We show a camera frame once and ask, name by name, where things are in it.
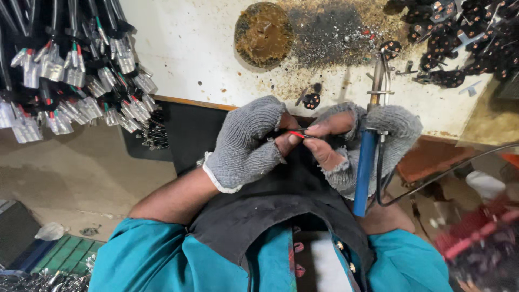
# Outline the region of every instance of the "gray knit glove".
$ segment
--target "gray knit glove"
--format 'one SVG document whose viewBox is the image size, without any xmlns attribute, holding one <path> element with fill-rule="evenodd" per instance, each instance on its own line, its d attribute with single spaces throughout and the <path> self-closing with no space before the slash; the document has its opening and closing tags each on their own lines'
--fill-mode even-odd
<svg viewBox="0 0 519 292">
<path fill-rule="evenodd" d="M 273 139 L 261 144 L 265 135 L 277 131 L 284 103 L 265 96 L 227 114 L 216 140 L 214 153 L 206 153 L 203 170 L 223 193 L 234 193 L 260 179 L 284 159 Z"/>
<path fill-rule="evenodd" d="M 339 116 L 349 117 L 349 121 L 337 119 Z M 403 107 L 387 105 L 377 107 L 366 116 L 366 110 L 360 106 L 346 102 L 331 107 L 322 114 L 312 125 L 319 125 L 316 129 L 310 128 L 305 133 L 313 136 L 330 135 L 334 138 L 332 147 L 325 141 L 318 139 L 305 139 L 304 144 L 312 151 L 328 183 L 347 199 L 354 199 L 357 182 L 357 169 L 359 166 L 361 121 L 366 117 L 365 126 L 378 130 L 386 130 L 384 151 L 384 163 L 382 176 L 390 173 L 405 153 L 413 146 L 422 131 L 420 120 Z M 347 132 L 340 133 L 340 128 Z M 375 167 L 371 174 L 369 195 L 375 193 L 376 181 Z"/>
</svg>

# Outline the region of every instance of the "red wire tip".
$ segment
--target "red wire tip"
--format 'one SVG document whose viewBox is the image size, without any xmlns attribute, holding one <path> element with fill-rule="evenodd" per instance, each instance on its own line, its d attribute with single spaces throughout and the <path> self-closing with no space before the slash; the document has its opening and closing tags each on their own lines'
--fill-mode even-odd
<svg viewBox="0 0 519 292">
<path fill-rule="evenodd" d="M 296 135 L 296 136 L 298 136 L 298 137 L 300 137 L 300 138 L 302 138 L 302 139 L 305 138 L 305 136 L 303 136 L 301 133 L 298 133 L 298 132 L 289 131 L 289 133 L 294 134 L 294 135 Z"/>
</svg>

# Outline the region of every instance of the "power cord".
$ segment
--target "power cord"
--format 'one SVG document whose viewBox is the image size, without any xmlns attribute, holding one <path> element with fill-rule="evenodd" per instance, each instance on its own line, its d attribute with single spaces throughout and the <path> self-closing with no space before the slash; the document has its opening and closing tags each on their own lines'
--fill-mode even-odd
<svg viewBox="0 0 519 292">
<path fill-rule="evenodd" d="M 385 144 L 384 143 L 379 143 L 379 147 L 378 147 L 378 160 L 377 160 L 377 173 L 376 173 L 376 181 L 377 181 L 377 188 L 375 190 L 375 198 L 377 199 L 377 202 L 380 206 L 382 207 L 387 207 L 387 206 L 390 206 L 398 201 L 400 201 L 402 198 L 404 197 L 407 197 L 407 196 L 410 196 L 412 194 L 415 194 L 416 192 L 418 191 L 421 191 L 423 190 L 427 185 L 441 179 L 442 177 L 448 175 L 449 173 L 453 172 L 454 170 L 458 169 L 458 168 L 462 168 L 464 167 L 465 165 L 467 165 L 468 163 L 472 162 L 473 160 L 476 160 L 482 156 L 485 156 L 487 154 L 490 154 L 490 153 L 494 153 L 494 152 L 497 152 L 497 151 L 500 151 L 500 150 L 503 150 L 503 149 L 507 149 L 507 148 L 511 148 L 511 147 L 519 147 L 519 143 L 513 143 L 513 144 L 508 144 L 508 145 L 504 145 L 504 146 L 501 146 L 501 147 L 497 147 L 497 148 L 494 148 L 492 150 L 488 150 L 488 151 L 485 151 L 481 154 L 478 154 L 474 157 L 471 157 L 451 168 L 449 168 L 448 170 L 438 174 L 437 176 L 431 178 L 430 180 L 428 180 L 427 182 L 423 183 L 421 186 L 413 189 L 413 190 L 410 190 L 408 192 L 406 192 L 405 194 L 401 195 L 401 196 L 398 196 L 396 198 L 394 198 L 393 200 L 387 202 L 387 203 L 383 203 L 382 202 L 382 198 L 380 196 L 380 191 L 383 189 L 382 188 L 382 165 L 383 165 L 383 153 L 384 153 L 384 148 L 385 148 Z M 387 181 L 388 179 L 386 179 L 385 183 L 384 183 L 384 189 L 385 187 L 387 187 L 387 185 L 389 184 L 389 182 Z"/>
<path fill-rule="evenodd" d="M 416 200 L 415 200 L 415 196 L 414 195 L 411 197 L 411 206 L 413 208 L 413 216 L 415 217 L 416 221 L 418 221 L 418 224 L 420 224 L 420 227 L 421 227 L 422 231 L 424 232 L 425 236 L 427 237 L 427 239 L 430 242 L 433 242 L 431 237 L 429 236 L 429 234 L 425 230 L 424 225 L 421 222 L 421 214 L 420 214 L 420 211 L 418 210 L 418 206 L 416 204 Z"/>
</svg>

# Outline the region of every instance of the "teal shirt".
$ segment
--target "teal shirt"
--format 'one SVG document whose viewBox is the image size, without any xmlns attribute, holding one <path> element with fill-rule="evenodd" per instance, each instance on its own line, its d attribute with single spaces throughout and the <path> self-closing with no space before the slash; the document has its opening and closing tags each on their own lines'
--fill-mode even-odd
<svg viewBox="0 0 519 292">
<path fill-rule="evenodd" d="M 441 255 L 402 230 L 369 236 L 377 260 L 373 291 L 452 291 Z M 292 230 L 278 224 L 247 251 L 252 291 L 296 291 L 289 261 Z M 337 253 L 345 272 L 349 268 Z M 247 272 L 187 234 L 179 224 L 125 219 L 99 249 L 89 291 L 247 291 Z"/>
</svg>

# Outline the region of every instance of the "black apron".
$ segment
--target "black apron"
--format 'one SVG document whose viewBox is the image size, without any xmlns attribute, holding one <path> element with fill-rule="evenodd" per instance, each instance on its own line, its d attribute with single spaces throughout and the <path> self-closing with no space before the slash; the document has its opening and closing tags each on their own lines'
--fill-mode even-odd
<svg viewBox="0 0 519 292">
<path fill-rule="evenodd" d="M 278 165 L 262 179 L 244 185 L 239 192 L 220 193 L 210 200 L 189 232 L 249 273 L 245 252 L 260 234 L 277 223 L 312 214 L 359 257 L 361 266 L 353 275 L 361 289 L 368 290 L 365 275 L 373 263 L 374 253 L 365 232 L 302 143 L 285 159 L 287 164 Z"/>
</svg>

